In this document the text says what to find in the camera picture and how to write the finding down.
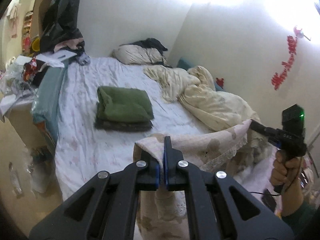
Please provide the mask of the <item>green right sleeve forearm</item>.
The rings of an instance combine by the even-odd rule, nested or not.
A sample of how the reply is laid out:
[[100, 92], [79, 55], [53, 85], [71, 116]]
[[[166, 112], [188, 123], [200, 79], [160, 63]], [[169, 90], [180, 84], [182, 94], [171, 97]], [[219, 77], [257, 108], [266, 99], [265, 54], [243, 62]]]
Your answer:
[[295, 239], [319, 239], [319, 208], [316, 210], [307, 202], [282, 220], [292, 229]]

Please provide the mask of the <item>right hand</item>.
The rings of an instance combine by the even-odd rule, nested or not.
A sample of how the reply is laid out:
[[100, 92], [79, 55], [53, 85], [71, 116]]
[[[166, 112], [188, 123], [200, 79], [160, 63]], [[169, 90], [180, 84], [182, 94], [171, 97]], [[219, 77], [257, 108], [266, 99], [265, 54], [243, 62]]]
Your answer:
[[285, 162], [285, 152], [282, 150], [276, 152], [270, 183], [273, 186], [283, 186], [281, 191], [282, 217], [295, 213], [304, 202], [299, 180], [301, 165], [300, 157]]

